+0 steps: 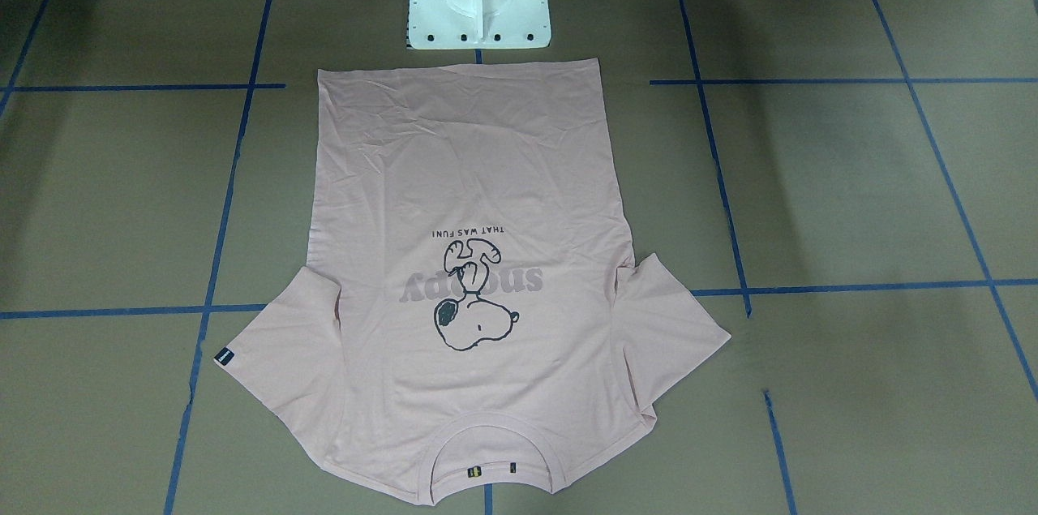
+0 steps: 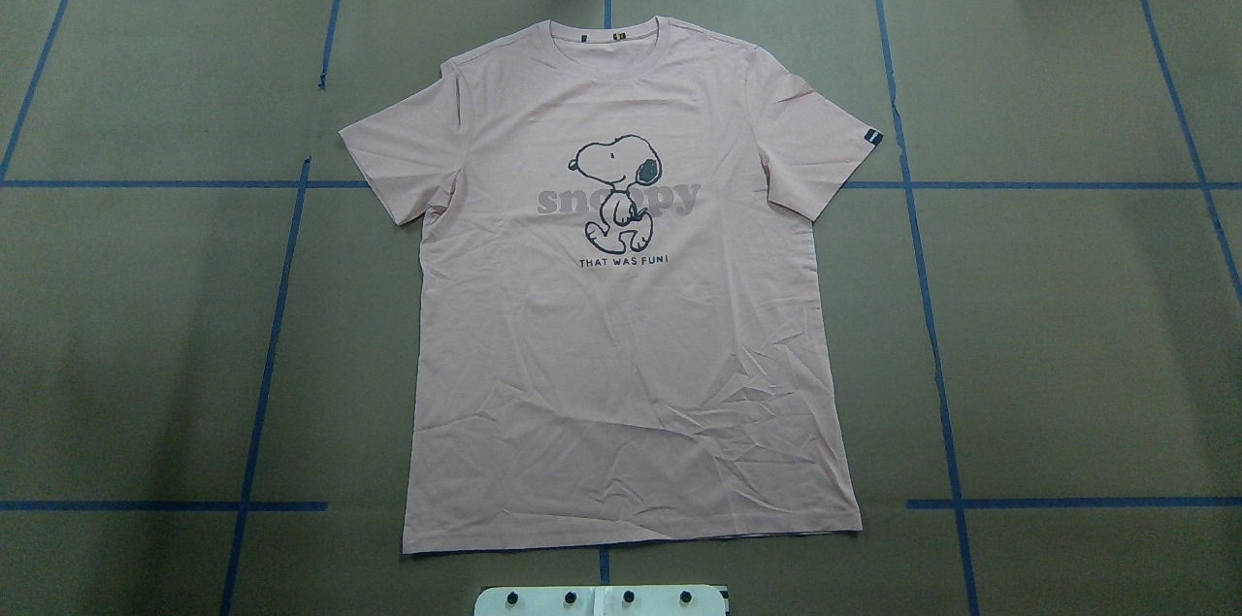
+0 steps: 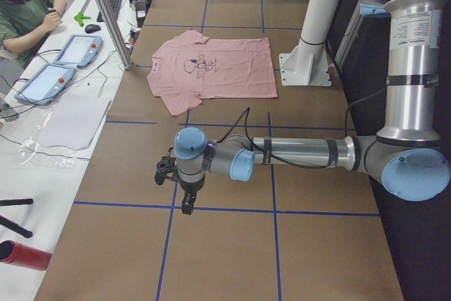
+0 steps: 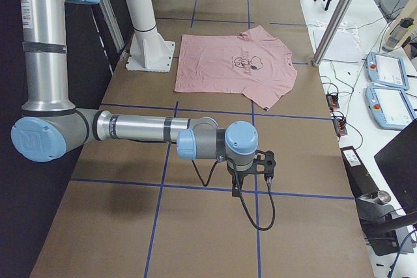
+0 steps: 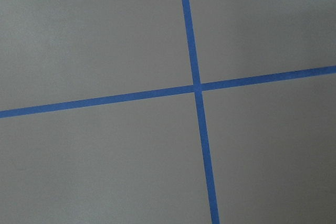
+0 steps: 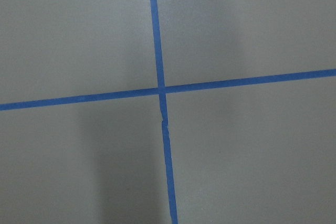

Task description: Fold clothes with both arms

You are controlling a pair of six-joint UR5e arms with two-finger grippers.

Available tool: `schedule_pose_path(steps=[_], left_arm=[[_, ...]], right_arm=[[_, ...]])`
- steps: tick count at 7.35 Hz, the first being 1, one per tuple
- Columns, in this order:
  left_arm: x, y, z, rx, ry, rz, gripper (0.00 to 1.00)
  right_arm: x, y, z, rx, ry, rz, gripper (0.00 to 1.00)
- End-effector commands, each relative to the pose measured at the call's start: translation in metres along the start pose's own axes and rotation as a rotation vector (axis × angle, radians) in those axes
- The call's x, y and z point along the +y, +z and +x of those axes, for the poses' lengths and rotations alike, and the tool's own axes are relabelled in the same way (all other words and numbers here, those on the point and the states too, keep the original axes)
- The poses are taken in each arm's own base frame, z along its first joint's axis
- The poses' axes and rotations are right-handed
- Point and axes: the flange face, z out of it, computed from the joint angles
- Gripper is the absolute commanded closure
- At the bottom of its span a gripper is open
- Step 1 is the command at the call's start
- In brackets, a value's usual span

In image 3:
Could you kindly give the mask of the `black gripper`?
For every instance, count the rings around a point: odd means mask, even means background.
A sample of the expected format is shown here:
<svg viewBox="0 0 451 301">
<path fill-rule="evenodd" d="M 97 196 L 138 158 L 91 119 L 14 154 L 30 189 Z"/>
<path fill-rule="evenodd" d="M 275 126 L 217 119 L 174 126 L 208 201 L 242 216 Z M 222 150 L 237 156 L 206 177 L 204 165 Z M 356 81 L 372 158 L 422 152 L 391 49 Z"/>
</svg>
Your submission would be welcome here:
<svg viewBox="0 0 451 301">
<path fill-rule="evenodd" d="M 201 190 L 205 183 L 205 173 L 200 171 L 194 174 L 183 173 L 178 170 L 180 179 L 180 186 L 184 190 L 184 197 L 182 203 L 182 213 L 191 215 L 193 212 L 194 201 L 197 197 L 197 192 Z"/>
</svg>

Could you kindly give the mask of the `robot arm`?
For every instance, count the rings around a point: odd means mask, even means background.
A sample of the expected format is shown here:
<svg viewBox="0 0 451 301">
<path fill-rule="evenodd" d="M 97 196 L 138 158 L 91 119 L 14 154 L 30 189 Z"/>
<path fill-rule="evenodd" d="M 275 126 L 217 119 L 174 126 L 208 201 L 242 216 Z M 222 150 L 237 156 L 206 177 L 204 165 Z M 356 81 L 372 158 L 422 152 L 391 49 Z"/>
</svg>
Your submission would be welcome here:
<svg viewBox="0 0 451 301">
<path fill-rule="evenodd" d="M 365 173 L 389 193 L 424 201 L 450 182 L 450 164 L 433 129 L 443 8 L 450 0 L 361 0 L 363 16 L 390 16 L 385 124 L 374 136 L 341 140 L 250 137 L 228 133 L 208 140 L 184 128 L 169 154 L 173 180 L 184 190 L 181 210 L 191 214 L 207 173 L 247 181 L 256 163 L 320 169 L 341 166 Z"/>
</svg>

